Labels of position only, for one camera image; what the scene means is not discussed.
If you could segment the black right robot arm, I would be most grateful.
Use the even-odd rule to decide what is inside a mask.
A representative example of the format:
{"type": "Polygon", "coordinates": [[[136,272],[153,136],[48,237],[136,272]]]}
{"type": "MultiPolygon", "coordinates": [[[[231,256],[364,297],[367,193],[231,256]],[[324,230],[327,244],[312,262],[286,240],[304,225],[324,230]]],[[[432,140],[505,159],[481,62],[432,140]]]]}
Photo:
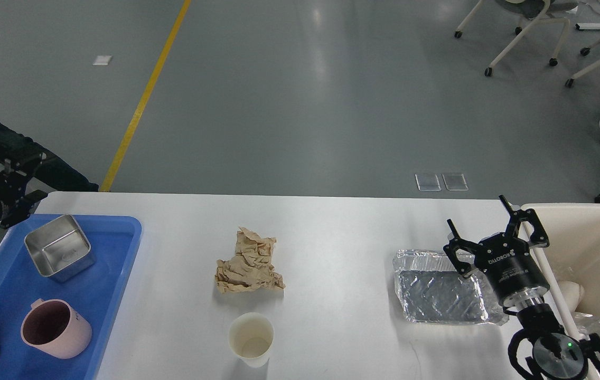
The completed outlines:
{"type": "Polygon", "coordinates": [[[600,375],[600,336],[571,337],[545,301],[551,284],[531,250],[549,247],[550,240],[537,212],[516,210],[503,195],[500,202],[509,214],[505,230],[479,242],[462,238],[447,220],[445,255],[464,278],[484,273],[503,312],[517,317],[521,329],[510,340],[508,358],[522,378],[583,379],[591,366],[600,375]]]}

